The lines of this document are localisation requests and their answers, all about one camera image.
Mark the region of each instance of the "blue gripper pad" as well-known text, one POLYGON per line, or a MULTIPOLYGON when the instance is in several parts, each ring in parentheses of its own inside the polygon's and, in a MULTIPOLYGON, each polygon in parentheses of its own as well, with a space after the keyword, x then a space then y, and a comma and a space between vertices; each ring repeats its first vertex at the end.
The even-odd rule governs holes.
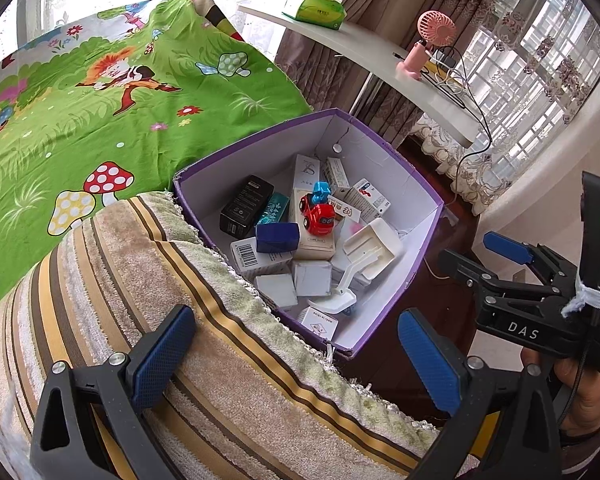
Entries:
POLYGON ((466 377, 458 349, 441 338, 415 308, 400 314, 398 338, 437 409, 455 415, 466 377))
POLYGON ((165 319, 165 322, 168 322, 167 327, 160 325, 155 332, 142 337, 144 339, 158 333, 157 340, 133 375, 131 403, 137 412, 151 408, 158 401, 187 352, 196 330, 193 311, 188 306, 181 307, 172 320, 165 319))
POLYGON ((523 244, 493 231, 484 235, 482 243, 488 250, 520 265, 530 264, 534 260, 529 249, 523 244))

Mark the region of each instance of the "white table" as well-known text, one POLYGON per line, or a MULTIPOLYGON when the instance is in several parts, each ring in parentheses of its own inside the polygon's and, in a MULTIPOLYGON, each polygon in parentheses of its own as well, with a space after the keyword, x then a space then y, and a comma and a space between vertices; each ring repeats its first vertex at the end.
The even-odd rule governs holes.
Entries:
MULTIPOLYGON (((340 30, 331 30, 311 23, 297 22, 281 12, 269 13, 244 5, 238 6, 238 10, 282 25, 348 57, 368 70, 370 75, 377 76, 395 88, 465 148, 472 145, 481 130, 474 117, 451 102, 432 84, 424 80, 416 81, 402 72, 397 72, 395 67, 399 60, 394 56, 394 52, 405 57, 407 51, 366 28, 344 22, 340 30)), ((468 100, 464 101, 467 106, 475 108, 475 105, 467 102, 468 100)))

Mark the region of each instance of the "white cloth strap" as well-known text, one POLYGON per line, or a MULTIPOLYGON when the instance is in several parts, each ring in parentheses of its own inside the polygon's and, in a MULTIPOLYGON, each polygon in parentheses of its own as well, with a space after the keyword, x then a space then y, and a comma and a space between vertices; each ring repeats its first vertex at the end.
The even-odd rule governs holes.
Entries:
POLYGON ((584 285, 580 281, 580 269, 578 269, 576 273, 576 295, 562 309, 562 317, 581 311, 586 304, 591 305, 593 308, 600 308, 600 290, 584 285))

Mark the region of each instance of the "dark brown floor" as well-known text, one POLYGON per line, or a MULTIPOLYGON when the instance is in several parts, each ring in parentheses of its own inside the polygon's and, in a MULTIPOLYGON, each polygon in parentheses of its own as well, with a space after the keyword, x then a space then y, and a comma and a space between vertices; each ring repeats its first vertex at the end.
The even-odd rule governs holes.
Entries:
MULTIPOLYGON (((435 188, 445 203, 453 200, 450 180, 436 173, 437 164, 422 153, 415 140, 408 139, 399 151, 435 188)), ((478 225, 470 205, 461 198, 450 209, 458 217, 458 224, 452 226, 447 218, 441 218, 425 254, 432 270, 438 275, 441 274, 436 265, 438 253, 443 249, 468 253, 478 225)), ((423 262, 400 301, 355 359, 341 365, 340 370, 345 377, 357 378, 365 386, 371 383, 374 393, 394 402, 407 415, 417 420, 426 418, 439 425, 446 420, 446 413, 434 407, 398 341, 398 316, 413 306, 420 309, 440 335, 451 339, 465 354, 468 352, 475 333, 473 295, 466 286, 453 280, 435 279, 423 262)))

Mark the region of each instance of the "barcode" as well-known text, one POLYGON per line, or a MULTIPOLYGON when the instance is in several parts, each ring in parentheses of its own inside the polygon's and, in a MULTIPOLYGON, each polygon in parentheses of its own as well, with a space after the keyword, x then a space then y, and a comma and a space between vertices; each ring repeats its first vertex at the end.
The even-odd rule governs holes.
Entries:
POLYGON ((251 245, 238 245, 235 249, 238 251, 238 256, 240 256, 240 262, 243 267, 251 267, 258 264, 258 259, 251 245))

